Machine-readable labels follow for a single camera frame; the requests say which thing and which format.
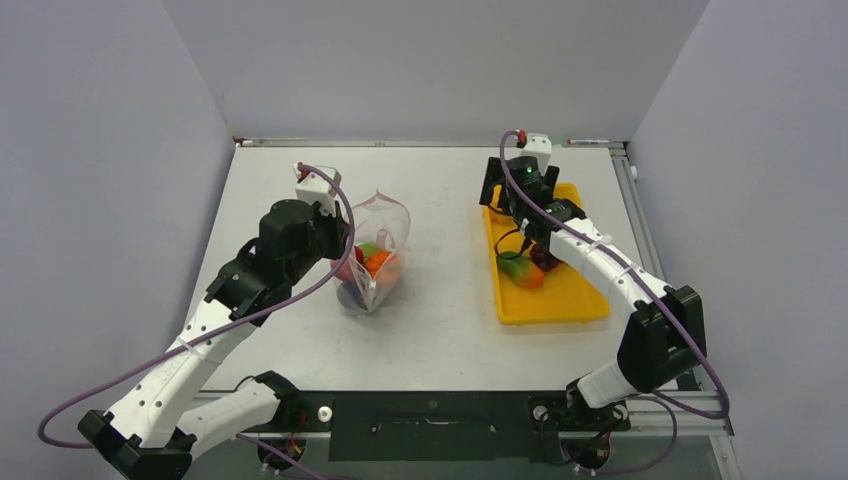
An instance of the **robotic arm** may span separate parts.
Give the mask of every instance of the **robotic arm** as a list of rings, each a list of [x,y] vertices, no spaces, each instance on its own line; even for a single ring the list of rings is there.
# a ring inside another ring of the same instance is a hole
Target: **robotic arm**
[[[321,168],[336,182],[338,172]],[[78,429],[130,480],[180,479],[192,458],[254,425],[285,414],[297,394],[274,372],[241,390],[186,411],[215,369],[267,319],[241,325],[203,344],[197,337],[291,297],[291,289],[321,258],[338,259],[349,226],[335,192],[321,178],[298,175],[298,200],[282,200],[259,222],[259,236],[225,264],[194,316],[169,350],[187,350],[161,363],[105,412],[89,411]]]
[[[543,218],[506,181],[500,158],[489,158],[481,205],[490,205],[495,186],[501,194],[497,206],[510,215],[525,237],[523,248],[536,242],[557,259],[575,268],[601,294],[612,310],[626,319],[618,353],[602,367],[572,382],[567,391],[569,410],[575,415],[601,409],[639,392],[649,393],[698,365],[692,350],[651,298],[630,276],[635,271],[648,288],[671,310],[706,355],[701,299],[690,287],[674,289],[645,272],[599,232],[586,213],[570,200],[553,198],[559,168],[547,166],[551,143],[544,135],[520,138],[521,154],[507,161],[509,174],[539,207],[584,238],[560,229]],[[624,259],[626,266],[607,252]]]

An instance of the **yellow tray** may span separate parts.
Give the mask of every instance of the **yellow tray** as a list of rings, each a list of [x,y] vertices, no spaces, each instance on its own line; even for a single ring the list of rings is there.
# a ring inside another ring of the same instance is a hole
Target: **yellow tray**
[[[497,204],[500,190],[495,189]],[[556,198],[567,198],[580,206],[577,187],[570,183],[560,183],[554,189]],[[495,283],[495,303],[498,319],[504,325],[527,325],[533,323],[590,322],[609,315],[609,303],[576,270],[561,264],[545,274],[545,283],[541,288],[526,289],[516,285],[495,262],[495,242],[501,235],[515,228],[511,218],[483,208],[483,219],[489,237],[489,261],[492,278]],[[515,233],[506,237],[498,250],[501,252],[521,249],[524,238]]]

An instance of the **tabletop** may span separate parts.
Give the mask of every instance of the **tabletop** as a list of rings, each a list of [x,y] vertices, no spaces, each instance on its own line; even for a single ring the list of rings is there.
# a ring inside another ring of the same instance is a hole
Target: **tabletop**
[[[508,152],[515,156],[517,150]],[[496,147],[243,147],[236,150],[192,299],[257,234],[270,206],[294,198],[292,164],[337,168],[352,204],[377,189],[403,203],[412,227],[406,270],[372,314],[343,312],[335,289],[274,313],[244,341],[204,390],[231,390],[244,376],[275,370],[301,390],[554,390],[615,355],[624,322],[504,326],[495,313],[486,234],[477,204]],[[557,148],[560,182],[639,261],[606,148]],[[295,287],[329,269],[316,264]]]

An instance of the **bunch of grapes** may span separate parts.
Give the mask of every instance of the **bunch of grapes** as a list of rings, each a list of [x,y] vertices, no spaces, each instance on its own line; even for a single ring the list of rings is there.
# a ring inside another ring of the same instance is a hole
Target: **bunch of grapes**
[[[539,245],[534,243],[530,247],[530,261],[536,264],[539,269],[545,273],[550,272],[562,263],[558,258],[550,253],[539,248]]]

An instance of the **plastic bag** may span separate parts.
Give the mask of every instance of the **plastic bag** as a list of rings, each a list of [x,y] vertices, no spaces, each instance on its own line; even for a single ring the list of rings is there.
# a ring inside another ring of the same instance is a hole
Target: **plastic bag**
[[[348,313],[362,315],[374,311],[400,280],[411,221],[402,203],[379,191],[353,207],[353,218],[363,262],[351,252],[336,274],[336,296]]]

